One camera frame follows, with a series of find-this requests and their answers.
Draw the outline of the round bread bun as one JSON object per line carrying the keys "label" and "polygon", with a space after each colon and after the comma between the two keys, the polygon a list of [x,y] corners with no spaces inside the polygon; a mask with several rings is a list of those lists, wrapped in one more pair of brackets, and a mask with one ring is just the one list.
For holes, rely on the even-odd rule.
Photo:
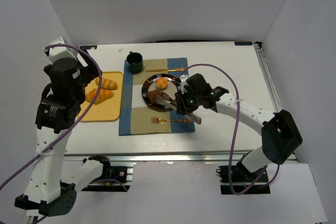
{"label": "round bread bun", "polygon": [[168,80],[164,77],[160,77],[158,79],[156,79],[155,81],[155,86],[157,89],[159,90],[165,90],[168,86]]}

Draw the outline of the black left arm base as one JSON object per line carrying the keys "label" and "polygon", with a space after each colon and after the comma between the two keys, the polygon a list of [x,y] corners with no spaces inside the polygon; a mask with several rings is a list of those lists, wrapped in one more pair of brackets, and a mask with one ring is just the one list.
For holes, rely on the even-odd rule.
{"label": "black left arm base", "polygon": [[126,192],[130,188],[132,175],[132,166],[112,166],[109,181],[98,184],[90,184],[82,191],[111,193]]}

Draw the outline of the metal tongs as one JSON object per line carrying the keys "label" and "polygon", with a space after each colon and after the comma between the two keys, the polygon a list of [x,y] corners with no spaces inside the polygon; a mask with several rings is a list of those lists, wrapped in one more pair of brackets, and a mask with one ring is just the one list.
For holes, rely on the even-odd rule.
{"label": "metal tongs", "polygon": [[[157,94],[155,96],[155,99],[156,99],[156,102],[158,104],[166,106],[166,107],[174,110],[175,112],[177,112],[177,106],[174,105],[172,102],[165,100],[163,95]],[[187,113],[187,114],[184,114],[184,116],[189,118],[190,120],[192,120],[196,124],[201,125],[201,123],[202,123],[202,119],[199,116],[194,115],[193,113]]]}

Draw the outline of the brown chocolate croissant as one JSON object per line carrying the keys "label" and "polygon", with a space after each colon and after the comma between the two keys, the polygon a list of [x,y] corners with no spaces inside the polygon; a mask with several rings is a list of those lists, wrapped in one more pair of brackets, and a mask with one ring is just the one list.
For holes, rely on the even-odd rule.
{"label": "brown chocolate croissant", "polygon": [[150,102],[151,103],[156,103],[156,96],[159,95],[161,96],[162,95],[162,92],[158,89],[155,89],[155,90],[152,90],[152,91],[148,91],[146,93],[146,96],[149,98]]}

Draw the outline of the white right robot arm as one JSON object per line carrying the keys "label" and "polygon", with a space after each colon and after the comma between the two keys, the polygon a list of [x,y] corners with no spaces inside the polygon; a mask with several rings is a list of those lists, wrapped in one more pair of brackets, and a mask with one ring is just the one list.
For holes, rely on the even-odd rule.
{"label": "white right robot arm", "polygon": [[178,114],[192,114],[203,107],[237,119],[261,136],[261,147],[237,163],[235,172],[241,175],[249,176],[269,164],[283,164],[303,142],[288,111],[269,112],[238,100],[227,89],[211,88],[199,73],[183,75],[175,97]]}

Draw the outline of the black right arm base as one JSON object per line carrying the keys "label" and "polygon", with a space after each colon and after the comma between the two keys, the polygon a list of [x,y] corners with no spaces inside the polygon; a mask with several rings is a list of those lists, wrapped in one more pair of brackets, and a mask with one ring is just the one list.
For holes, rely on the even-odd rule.
{"label": "black right arm base", "polygon": [[[232,184],[233,189],[237,193],[246,189],[260,174],[263,169],[259,169],[250,175],[239,174],[236,171],[236,166],[232,166]],[[216,169],[216,173],[219,176],[220,181],[220,192],[222,195],[233,195],[228,180],[228,166],[219,166]],[[263,171],[259,180],[247,191],[246,195],[266,195],[270,194],[269,185],[265,186],[269,182],[268,174],[266,171]]]}

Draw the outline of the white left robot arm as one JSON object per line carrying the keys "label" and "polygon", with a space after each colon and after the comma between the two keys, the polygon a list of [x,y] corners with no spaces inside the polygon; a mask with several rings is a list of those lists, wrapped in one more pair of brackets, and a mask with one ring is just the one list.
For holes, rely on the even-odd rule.
{"label": "white left robot arm", "polygon": [[40,215],[66,215],[78,193],[94,180],[111,175],[109,159],[93,155],[69,178],[61,180],[66,145],[74,126],[83,118],[85,87],[102,72],[87,51],[77,49],[87,66],[71,52],[74,47],[59,37],[44,48],[50,64],[44,72],[50,78],[41,95],[36,116],[37,156],[31,162],[32,175],[25,192],[15,199],[15,207],[38,210]]}

